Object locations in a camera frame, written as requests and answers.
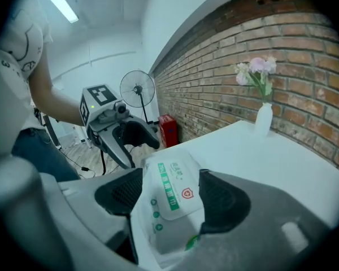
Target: brick wall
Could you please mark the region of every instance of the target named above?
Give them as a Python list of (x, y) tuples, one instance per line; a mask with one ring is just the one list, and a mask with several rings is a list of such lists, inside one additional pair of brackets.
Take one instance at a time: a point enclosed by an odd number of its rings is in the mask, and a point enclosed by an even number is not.
[(272, 129), (339, 167), (339, 37), (309, 0), (234, 0), (191, 29), (154, 71), (160, 114), (181, 142), (238, 120), (262, 103), (233, 65), (274, 56)]

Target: jeans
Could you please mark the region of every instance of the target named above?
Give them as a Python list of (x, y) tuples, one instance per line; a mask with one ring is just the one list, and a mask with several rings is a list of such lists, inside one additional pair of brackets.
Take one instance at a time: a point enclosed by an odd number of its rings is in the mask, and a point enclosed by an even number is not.
[(53, 145), (43, 129), (24, 129), (19, 133), (11, 152), (30, 161), (40, 173), (48, 173), (57, 182), (79, 180), (78, 173)]

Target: red logo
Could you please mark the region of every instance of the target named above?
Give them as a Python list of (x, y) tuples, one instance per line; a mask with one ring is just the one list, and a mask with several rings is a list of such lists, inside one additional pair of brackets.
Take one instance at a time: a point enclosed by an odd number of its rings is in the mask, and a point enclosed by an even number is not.
[(189, 187), (182, 191), (182, 197), (184, 197), (185, 199), (193, 198), (193, 192)]

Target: white vase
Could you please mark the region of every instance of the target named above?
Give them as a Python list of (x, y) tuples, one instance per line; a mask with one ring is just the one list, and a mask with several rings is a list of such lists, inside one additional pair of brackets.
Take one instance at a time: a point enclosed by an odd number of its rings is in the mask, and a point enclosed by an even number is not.
[(266, 137), (270, 130), (271, 121), (272, 121), (271, 103), (263, 103), (256, 117), (255, 134), (258, 137)]

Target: label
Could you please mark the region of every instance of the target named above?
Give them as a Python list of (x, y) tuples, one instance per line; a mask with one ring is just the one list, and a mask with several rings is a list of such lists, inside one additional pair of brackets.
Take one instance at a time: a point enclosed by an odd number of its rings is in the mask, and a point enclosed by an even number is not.
[(180, 208), (179, 203), (176, 199), (175, 193), (173, 192), (172, 185), (170, 180), (168, 179), (168, 175), (166, 173), (166, 168), (163, 163), (158, 164), (159, 173), (162, 179), (162, 184), (164, 187), (164, 191), (166, 192), (167, 200), (171, 211), (175, 211)]

